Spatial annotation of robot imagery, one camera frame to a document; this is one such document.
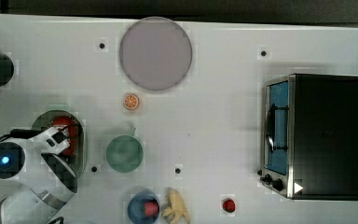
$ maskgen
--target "toaster oven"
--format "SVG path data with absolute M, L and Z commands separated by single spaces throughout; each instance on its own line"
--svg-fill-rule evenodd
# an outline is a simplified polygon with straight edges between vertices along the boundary
M 281 77 L 263 105 L 263 185 L 288 199 L 358 201 L 358 77 Z

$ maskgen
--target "small orange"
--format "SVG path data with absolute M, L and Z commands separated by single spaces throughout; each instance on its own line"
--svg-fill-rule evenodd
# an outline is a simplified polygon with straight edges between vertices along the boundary
M 139 106 L 139 98 L 137 95 L 130 93 L 124 99 L 124 106 L 128 110 L 134 110 Z

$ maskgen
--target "teal bowl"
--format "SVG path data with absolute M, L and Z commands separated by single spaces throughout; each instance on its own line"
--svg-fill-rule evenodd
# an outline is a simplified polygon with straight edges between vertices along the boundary
M 129 135 L 121 135 L 110 142 L 106 149 L 107 163 L 116 171 L 128 173 L 142 162 L 144 150 L 141 143 Z

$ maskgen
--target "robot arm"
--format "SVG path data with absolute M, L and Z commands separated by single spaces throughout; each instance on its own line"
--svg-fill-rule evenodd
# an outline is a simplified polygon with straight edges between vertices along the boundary
M 0 202 L 0 223 L 46 224 L 77 193 L 76 174 L 58 154 L 69 147 L 56 128 L 13 130 L 0 142 L 0 179 L 23 184 Z

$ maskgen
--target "strawberry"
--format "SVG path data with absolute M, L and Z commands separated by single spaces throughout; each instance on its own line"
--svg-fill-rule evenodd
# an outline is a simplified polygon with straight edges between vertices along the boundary
M 232 213 L 235 211 L 235 203 L 231 199 L 227 199 L 223 202 L 223 209 L 228 212 Z
M 147 217 L 152 217 L 158 212 L 158 204 L 156 202 L 144 203 L 144 211 Z

